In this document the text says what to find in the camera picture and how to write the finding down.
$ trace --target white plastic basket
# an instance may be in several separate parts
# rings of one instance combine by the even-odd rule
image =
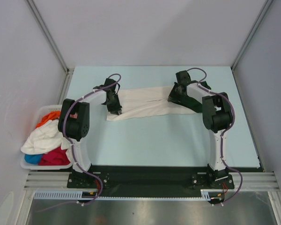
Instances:
[[[42,108],[40,108],[33,118],[32,127],[31,127],[30,131],[32,132],[35,129],[37,123],[39,123],[45,115],[47,115],[48,113],[50,113],[52,111],[60,111],[61,107],[62,107],[62,105],[47,105],[47,106],[43,106]],[[21,164],[21,167],[24,169],[60,170],[60,169],[67,169],[73,165],[72,162],[68,165],[34,165],[34,164],[27,163],[25,161],[24,157],[25,157],[25,154],[22,153],[22,158],[21,158],[20,164]]]

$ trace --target orange cloth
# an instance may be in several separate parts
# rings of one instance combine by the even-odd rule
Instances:
[[[42,121],[36,125],[36,128],[44,125],[48,120],[55,120],[60,117],[60,111],[52,111],[42,118]]]

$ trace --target white towel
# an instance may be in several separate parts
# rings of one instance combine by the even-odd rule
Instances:
[[[28,155],[44,154],[59,146],[67,150],[70,142],[58,131],[58,120],[49,120],[31,132],[21,151]]]
[[[107,114],[108,121],[160,116],[166,114],[193,114],[191,109],[168,102],[172,86],[120,90],[118,97],[122,114]]]

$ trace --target pile of clothes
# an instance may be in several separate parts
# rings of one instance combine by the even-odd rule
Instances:
[[[70,142],[58,131],[60,111],[45,115],[31,132],[21,151],[25,161],[35,165],[68,165],[72,160]]]

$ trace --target white enclosure panel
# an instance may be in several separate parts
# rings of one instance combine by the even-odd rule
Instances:
[[[281,189],[281,0],[276,1],[237,67],[261,159]]]
[[[28,174],[20,167],[20,147],[37,109],[57,102],[63,78],[25,1],[0,0],[0,202],[14,192],[8,224]]]
[[[68,67],[231,66],[265,0],[35,0]]]

